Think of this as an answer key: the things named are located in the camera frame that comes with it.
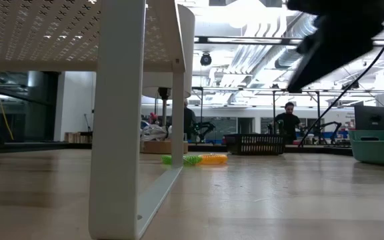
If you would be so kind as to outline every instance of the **computer monitor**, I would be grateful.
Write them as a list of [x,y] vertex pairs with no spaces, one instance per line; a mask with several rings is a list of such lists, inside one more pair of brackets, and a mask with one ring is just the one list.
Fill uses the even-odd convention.
[[384,130],[384,107],[355,106],[356,130]]

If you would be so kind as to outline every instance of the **black crate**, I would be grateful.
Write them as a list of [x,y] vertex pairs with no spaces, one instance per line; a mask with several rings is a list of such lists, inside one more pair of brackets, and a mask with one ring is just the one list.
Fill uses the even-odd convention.
[[225,140],[228,152],[236,155],[280,155],[285,149],[281,135],[230,134]]

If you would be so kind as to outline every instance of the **teal plastic bin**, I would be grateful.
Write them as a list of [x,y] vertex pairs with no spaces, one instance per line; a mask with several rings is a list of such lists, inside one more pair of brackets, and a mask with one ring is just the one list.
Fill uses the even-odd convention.
[[384,165],[384,131],[350,131],[349,137],[356,160]]

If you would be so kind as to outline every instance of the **person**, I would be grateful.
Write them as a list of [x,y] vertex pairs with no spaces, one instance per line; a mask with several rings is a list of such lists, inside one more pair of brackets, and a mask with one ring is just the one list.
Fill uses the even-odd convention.
[[300,122],[300,119],[293,114],[294,112],[294,103],[288,102],[285,104],[285,113],[279,114],[275,118],[275,123],[279,120],[284,122],[284,132],[286,134],[286,144],[293,144],[293,141],[297,139],[296,137],[296,126],[304,127],[304,124]]
[[186,133],[187,140],[192,138],[192,125],[196,123],[195,113],[187,108],[187,99],[184,100],[183,132]]

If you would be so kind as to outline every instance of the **black shirt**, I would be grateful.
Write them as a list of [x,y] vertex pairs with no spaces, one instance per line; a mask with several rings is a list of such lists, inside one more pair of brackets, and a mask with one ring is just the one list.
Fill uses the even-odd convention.
[[293,114],[282,113],[276,116],[275,121],[284,121],[284,131],[290,139],[296,140],[296,125],[300,123],[299,118]]
[[183,110],[184,120],[183,120],[183,132],[187,133],[191,130],[192,123],[195,122],[195,113],[188,109],[187,107]]

